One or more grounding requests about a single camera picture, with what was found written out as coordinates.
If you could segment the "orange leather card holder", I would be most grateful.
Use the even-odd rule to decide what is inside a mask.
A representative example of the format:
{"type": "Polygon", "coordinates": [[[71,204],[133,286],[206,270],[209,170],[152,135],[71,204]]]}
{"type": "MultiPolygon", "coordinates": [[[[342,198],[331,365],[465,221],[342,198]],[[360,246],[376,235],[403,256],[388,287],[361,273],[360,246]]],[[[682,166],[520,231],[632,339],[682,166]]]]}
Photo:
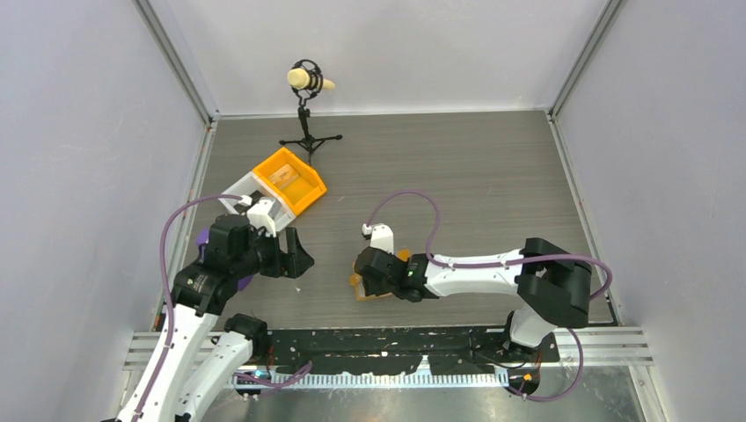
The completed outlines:
{"type": "MultiPolygon", "coordinates": [[[[395,252],[395,256],[401,260],[408,260],[412,256],[412,253],[408,249],[401,249],[395,252]]],[[[359,302],[392,296],[392,293],[384,293],[382,295],[368,295],[363,285],[363,278],[357,273],[351,274],[351,276],[349,277],[349,285],[354,288],[355,299],[359,302]]]]}

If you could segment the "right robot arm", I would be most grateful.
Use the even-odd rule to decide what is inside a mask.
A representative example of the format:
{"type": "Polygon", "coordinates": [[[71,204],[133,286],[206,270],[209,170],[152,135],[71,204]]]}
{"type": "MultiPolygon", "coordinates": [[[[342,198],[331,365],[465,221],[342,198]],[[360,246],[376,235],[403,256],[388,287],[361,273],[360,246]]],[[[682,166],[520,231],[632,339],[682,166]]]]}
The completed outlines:
{"type": "Polygon", "coordinates": [[[497,341],[502,359],[530,360],[557,328],[580,329],[589,323],[589,264],[542,239],[493,256],[447,257],[425,253],[401,258],[377,245],[367,246],[354,262],[362,297],[394,295],[421,302],[461,294],[511,295],[523,305],[509,313],[497,341]]]}

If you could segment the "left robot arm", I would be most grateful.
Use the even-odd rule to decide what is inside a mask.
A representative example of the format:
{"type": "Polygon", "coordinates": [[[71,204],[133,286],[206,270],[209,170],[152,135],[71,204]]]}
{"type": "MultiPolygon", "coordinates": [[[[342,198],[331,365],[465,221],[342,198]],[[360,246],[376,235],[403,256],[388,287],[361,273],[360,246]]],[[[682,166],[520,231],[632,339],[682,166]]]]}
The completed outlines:
{"type": "Polygon", "coordinates": [[[166,318],[153,351],[118,421],[200,421],[219,391],[245,363],[261,363],[271,341],[267,323],[245,314],[230,317],[209,356],[195,358],[227,302],[255,275],[296,279],[315,261],[294,227],[277,235],[244,215],[220,215],[198,257],[174,278],[166,318]]]}

